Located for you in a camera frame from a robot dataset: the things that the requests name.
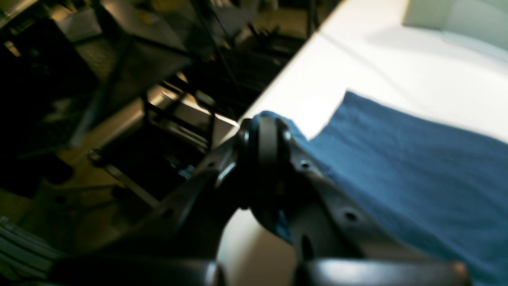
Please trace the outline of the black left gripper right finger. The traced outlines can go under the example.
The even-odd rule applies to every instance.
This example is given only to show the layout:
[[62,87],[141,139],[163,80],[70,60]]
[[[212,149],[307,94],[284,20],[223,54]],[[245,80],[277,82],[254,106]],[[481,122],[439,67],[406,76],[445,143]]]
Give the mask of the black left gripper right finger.
[[426,256],[382,229],[327,179],[282,119],[261,116],[256,210],[281,214],[298,266],[295,286],[469,286],[458,262]]

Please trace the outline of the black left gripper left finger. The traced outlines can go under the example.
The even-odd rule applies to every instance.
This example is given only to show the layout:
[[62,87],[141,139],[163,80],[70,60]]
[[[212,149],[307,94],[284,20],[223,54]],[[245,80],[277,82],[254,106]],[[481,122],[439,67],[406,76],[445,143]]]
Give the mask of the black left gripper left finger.
[[102,249],[55,262],[58,286],[225,286],[216,256],[223,230],[247,208],[252,120],[214,149],[140,224]]

